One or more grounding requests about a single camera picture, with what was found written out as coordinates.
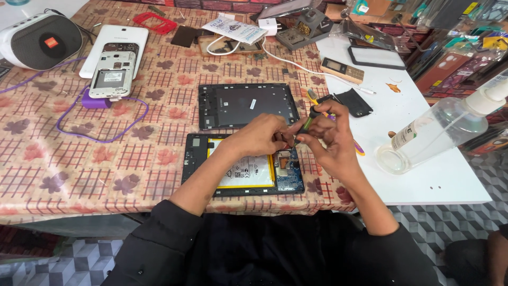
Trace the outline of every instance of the hand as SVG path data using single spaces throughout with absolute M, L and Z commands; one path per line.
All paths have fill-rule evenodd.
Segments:
M 357 179 L 364 178 L 356 157 L 353 135 L 349 126 L 349 111 L 347 107 L 333 100 L 327 100 L 314 108 L 318 112 L 330 111 L 335 114 L 336 122 L 321 115 L 316 117 L 309 127 L 308 134 L 296 134 L 307 118 L 302 118 L 293 125 L 285 137 L 296 135 L 314 153 L 316 162 L 325 171 L 338 178 L 344 185 L 352 187 Z M 327 148 L 318 141 L 322 139 Z
M 281 132 L 287 132 L 284 117 L 263 113 L 254 118 L 247 126 L 224 139 L 219 146 L 227 146 L 239 158 L 245 156 L 270 155 L 277 150 L 289 147 Z

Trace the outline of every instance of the tiled floor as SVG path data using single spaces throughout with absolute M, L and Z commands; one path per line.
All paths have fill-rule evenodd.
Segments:
M 508 220 L 508 164 L 502 164 L 502 157 L 497 153 L 466 156 L 466 160 L 492 196 L 492 202 L 389 207 L 429 256 L 443 286 L 456 286 L 456 283 L 447 277 L 439 253 L 453 241 L 487 238 Z M 121 240 L 76 240 L 64 248 L 59 258 L 0 265 L 0 286 L 100 285 L 106 272 L 113 269 L 113 259 L 121 245 Z
M 0 265 L 0 286 L 100 285 L 121 245 L 121 240 L 76 240 L 59 258 Z
M 493 201 L 478 205 L 390 206 L 397 221 L 411 232 L 435 265 L 443 286 L 457 285 L 448 276 L 440 253 L 453 241 L 486 239 L 508 220 L 508 162 L 503 155 L 464 156 Z

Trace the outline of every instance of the tablecloth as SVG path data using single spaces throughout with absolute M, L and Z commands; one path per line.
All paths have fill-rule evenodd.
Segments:
M 150 11 L 147 6 L 91 0 L 72 20 L 85 28 L 96 23 L 137 26 L 132 18 Z M 166 18 L 192 27 L 217 17 L 216 11 L 158 8 L 166 13 Z M 251 23 L 248 15 L 241 15 L 244 22 Z M 321 75 L 272 57 L 256 60 L 255 56 L 239 54 L 202 56 L 195 44 L 190 48 L 171 45 L 173 34 L 150 32 L 131 95 L 147 102 L 149 112 L 112 143 L 65 135 L 55 128 L 58 118 L 90 83 L 90 79 L 78 75 L 83 61 L 74 72 L 72 64 L 55 68 L 0 94 L 0 223 L 144 212 L 169 198 L 181 183 L 186 135 L 210 132 L 198 127 L 199 84 L 286 82 L 301 116 L 311 106 L 305 97 L 308 88 L 319 96 L 328 93 Z M 320 56 L 315 44 L 289 51 L 274 37 L 268 37 L 266 48 L 281 58 L 319 71 Z M 88 43 L 85 54 L 90 49 Z M 283 68 L 289 69 L 288 75 L 282 73 Z M 32 70 L 14 68 L 0 83 L 0 90 L 34 74 Z M 133 100 L 114 102 L 110 109 L 77 105 L 61 126 L 63 130 L 105 140 L 120 133 L 144 109 Z M 213 198 L 206 211 L 311 215 L 320 209 L 355 207 L 344 186 L 316 164 L 305 145 L 298 147 L 298 154 L 304 194 Z

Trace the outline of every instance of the black sleeve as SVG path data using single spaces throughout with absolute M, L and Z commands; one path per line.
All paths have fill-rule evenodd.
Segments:
M 440 285 L 430 258 L 402 225 L 387 236 L 364 228 L 346 247 L 346 259 L 357 285 Z
M 202 218 L 170 201 L 158 203 L 151 217 L 124 240 L 116 265 L 102 286 L 166 286 L 184 281 L 185 254 Z
M 508 239 L 508 223 L 499 226 L 499 232 Z

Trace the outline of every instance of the green screwdriver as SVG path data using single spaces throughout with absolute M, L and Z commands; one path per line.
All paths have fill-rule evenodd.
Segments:
M 310 107 L 309 117 L 307 118 L 307 121 L 305 121 L 305 124 L 303 124 L 303 126 L 300 128 L 297 135 L 298 134 L 307 134 L 307 132 L 309 132 L 310 124 L 312 123 L 314 118 L 318 117 L 321 114 L 321 112 L 317 112 L 316 110 L 314 110 L 314 106 L 315 105 Z M 291 152 L 296 148 L 296 144 L 299 144 L 299 143 L 301 143 L 301 142 L 295 138 L 295 144 L 293 145 Z

